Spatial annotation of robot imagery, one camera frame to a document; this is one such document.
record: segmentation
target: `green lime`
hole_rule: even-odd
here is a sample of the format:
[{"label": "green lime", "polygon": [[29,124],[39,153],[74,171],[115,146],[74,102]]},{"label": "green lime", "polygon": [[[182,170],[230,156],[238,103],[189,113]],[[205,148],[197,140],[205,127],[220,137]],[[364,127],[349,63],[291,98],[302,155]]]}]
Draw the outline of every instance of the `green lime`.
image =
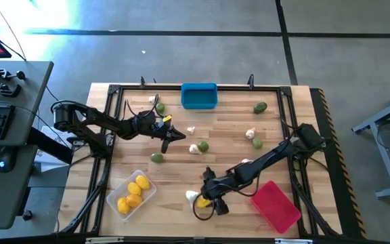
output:
[{"label": "green lime", "polygon": [[259,114],[262,113],[267,108],[267,104],[265,102],[259,102],[254,106],[254,113]]},{"label": "green lime", "polygon": [[153,153],[150,159],[155,163],[162,163],[163,162],[163,155],[160,153]]},{"label": "green lime", "polygon": [[165,111],[165,105],[163,103],[158,103],[156,105],[157,112],[162,114]]},{"label": "green lime", "polygon": [[263,142],[260,140],[260,138],[254,138],[254,139],[252,139],[252,145],[256,149],[260,149],[263,147]]},{"label": "green lime", "polygon": [[202,141],[198,144],[198,149],[202,152],[202,153],[205,153],[206,151],[208,151],[209,149],[209,145],[207,144],[207,142],[205,141]]}]

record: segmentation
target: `gray metal frame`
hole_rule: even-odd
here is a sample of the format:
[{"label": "gray metal frame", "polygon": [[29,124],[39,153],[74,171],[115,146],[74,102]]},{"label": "gray metal frame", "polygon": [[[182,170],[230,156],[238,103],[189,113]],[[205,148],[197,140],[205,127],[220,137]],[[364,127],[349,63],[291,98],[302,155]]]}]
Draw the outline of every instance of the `gray metal frame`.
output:
[{"label": "gray metal frame", "polygon": [[[378,142],[377,140],[377,135],[378,135],[378,129],[381,123],[383,121],[386,121],[387,119],[390,118],[390,106],[387,108],[383,109],[379,113],[377,113],[375,116],[365,120],[364,122],[360,123],[358,126],[352,128],[351,130],[353,131],[354,134],[360,134],[362,131],[365,129],[371,129],[372,134],[374,135],[374,139],[376,141],[376,144],[378,146],[378,150],[380,151],[380,154],[382,155],[383,162],[385,163],[387,173],[390,178],[390,158],[389,154],[387,152],[387,149]],[[381,198],[381,197],[389,197],[390,196],[390,188],[376,191],[376,197]]]}]

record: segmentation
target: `computer mouse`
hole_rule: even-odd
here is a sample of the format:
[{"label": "computer mouse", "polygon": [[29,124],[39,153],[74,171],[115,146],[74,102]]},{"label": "computer mouse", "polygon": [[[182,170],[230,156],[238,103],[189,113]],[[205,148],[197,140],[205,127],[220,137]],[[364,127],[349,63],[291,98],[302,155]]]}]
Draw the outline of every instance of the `computer mouse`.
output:
[{"label": "computer mouse", "polygon": [[4,146],[0,150],[0,172],[10,172],[16,164],[18,148],[15,146]]}]

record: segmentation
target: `desk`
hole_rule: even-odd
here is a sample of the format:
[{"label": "desk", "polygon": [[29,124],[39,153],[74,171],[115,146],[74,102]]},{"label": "desk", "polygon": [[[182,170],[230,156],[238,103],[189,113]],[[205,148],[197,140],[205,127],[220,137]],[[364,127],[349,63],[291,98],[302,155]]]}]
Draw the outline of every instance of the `desk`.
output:
[{"label": "desk", "polygon": [[[0,95],[0,101],[11,102],[36,113],[52,67],[52,62],[0,61],[0,68],[5,68],[11,73],[16,73],[18,70],[24,71],[27,78],[25,81],[12,79],[6,82],[9,86],[19,83],[22,90],[16,98],[6,98]],[[12,226],[15,216],[22,214],[28,197],[28,179],[33,169],[37,149],[40,147],[35,146],[37,144],[31,138],[37,140],[43,136],[36,129],[31,129],[34,117],[35,115],[31,112],[16,108],[7,135],[4,140],[0,140],[0,149],[1,146],[20,146],[14,169],[4,174],[0,172],[0,228]],[[41,139],[42,143],[47,143],[46,139]],[[66,147],[63,147],[63,150],[68,150],[71,160],[71,150]]]},{"label": "desk", "polygon": [[[87,105],[104,110],[109,84],[94,83]],[[317,128],[317,120],[308,87],[291,88],[298,123],[311,123]],[[118,187],[133,171],[144,171],[157,187],[148,203],[134,214],[128,223],[121,222],[117,215],[105,203],[100,236],[155,236],[155,237],[298,237],[297,226],[292,226],[286,233],[279,235],[259,216],[251,206],[249,199],[236,193],[224,197],[230,209],[225,216],[213,216],[206,222],[197,220],[185,198],[187,190],[199,191],[202,185],[202,173],[207,165],[219,176],[226,169],[235,166],[242,159],[256,159],[274,148],[283,140],[279,118],[278,102],[275,94],[263,91],[220,91],[219,102],[215,110],[184,110],[180,103],[179,91],[125,90],[123,95],[136,111],[151,108],[148,97],[160,94],[160,102],[166,106],[165,113],[173,115],[173,124],[180,130],[195,126],[195,134],[185,140],[173,142],[165,154],[165,162],[156,164],[150,161],[152,153],[160,151],[161,142],[145,136],[138,136],[130,141],[119,138],[114,146],[110,180],[107,194]],[[254,115],[253,105],[264,101],[267,110]],[[244,133],[256,127],[257,137],[264,142],[262,150],[255,150],[247,142]],[[204,155],[191,155],[190,144],[206,140],[210,149]],[[74,160],[88,155],[89,149],[82,148]],[[317,152],[315,159],[325,163],[323,153]],[[66,190],[59,214],[61,226],[66,226],[83,205],[91,175],[93,159],[74,165],[70,169]],[[313,203],[325,220],[337,232],[341,224],[336,208],[336,201],[330,182],[330,175],[316,163],[309,162],[307,174]],[[261,174],[260,182],[273,180],[290,198],[291,185],[286,160],[269,167]],[[253,192],[255,186],[245,188]],[[304,206],[302,207],[305,226],[309,226]],[[94,216],[95,206],[91,211]]]}]

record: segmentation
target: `yellow object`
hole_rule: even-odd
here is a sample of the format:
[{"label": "yellow object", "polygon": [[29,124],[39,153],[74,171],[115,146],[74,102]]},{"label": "yellow object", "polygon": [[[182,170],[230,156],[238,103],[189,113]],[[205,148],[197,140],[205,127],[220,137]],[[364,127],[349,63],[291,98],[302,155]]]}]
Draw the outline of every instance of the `yellow object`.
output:
[{"label": "yellow object", "polygon": [[200,197],[198,197],[198,200],[196,200],[195,206],[197,208],[205,208],[210,203],[211,203],[210,200],[206,200],[206,199],[204,199],[204,197],[200,196]]},{"label": "yellow object", "polygon": [[150,183],[145,176],[136,176],[136,184],[142,189],[149,189]]},{"label": "yellow object", "polygon": [[131,194],[141,195],[141,188],[140,188],[135,182],[130,182],[130,183],[127,185],[127,190],[128,190]]},{"label": "yellow object", "polygon": [[127,204],[126,202],[126,198],[125,197],[122,197],[118,200],[117,204],[116,204],[117,208],[118,208],[118,211],[122,214],[127,214],[129,213],[129,210],[130,210],[130,206]]},{"label": "yellow object", "polygon": [[168,115],[166,116],[165,118],[163,118],[163,122],[167,122],[168,120],[170,120],[172,118],[171,115]]},{"label": "yellow object", "polygon": [[126,202],[131,207],[137,207],[142,203],[142,198],[139,195],[130,194],[126,197]]}]

